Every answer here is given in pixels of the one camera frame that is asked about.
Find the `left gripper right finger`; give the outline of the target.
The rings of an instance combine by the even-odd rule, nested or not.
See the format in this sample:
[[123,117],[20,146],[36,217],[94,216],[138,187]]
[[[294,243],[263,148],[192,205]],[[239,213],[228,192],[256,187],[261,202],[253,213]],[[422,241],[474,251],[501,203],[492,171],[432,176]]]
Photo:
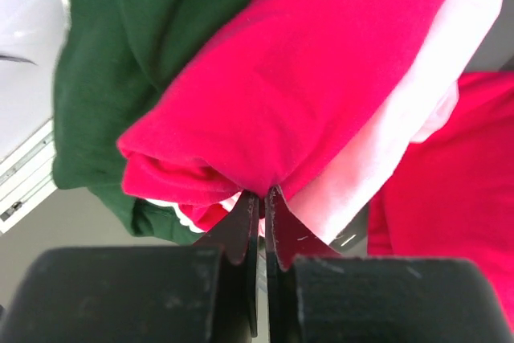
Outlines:
[[512,341],[473,263],[344,257],[290,211],[279,188],[267,194],[264,213],[271,341]]

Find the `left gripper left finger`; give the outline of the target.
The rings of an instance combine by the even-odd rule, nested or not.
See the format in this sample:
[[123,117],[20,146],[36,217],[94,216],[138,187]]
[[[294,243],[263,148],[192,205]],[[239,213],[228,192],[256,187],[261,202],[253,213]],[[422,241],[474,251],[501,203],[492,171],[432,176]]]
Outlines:
[[4,342],[249,342],[257,334],[259,199],[185,247],[64,247],[30,265]]

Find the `magenta t shirt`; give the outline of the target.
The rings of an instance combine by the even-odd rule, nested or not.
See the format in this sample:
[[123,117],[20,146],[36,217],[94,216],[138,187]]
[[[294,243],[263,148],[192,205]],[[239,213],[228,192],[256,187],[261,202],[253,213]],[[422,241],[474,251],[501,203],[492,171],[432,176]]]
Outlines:
[[251,0],[121,135],[123,191],[197,216],[278,186],[331,239],[312,181],[408,72],[444,1]]

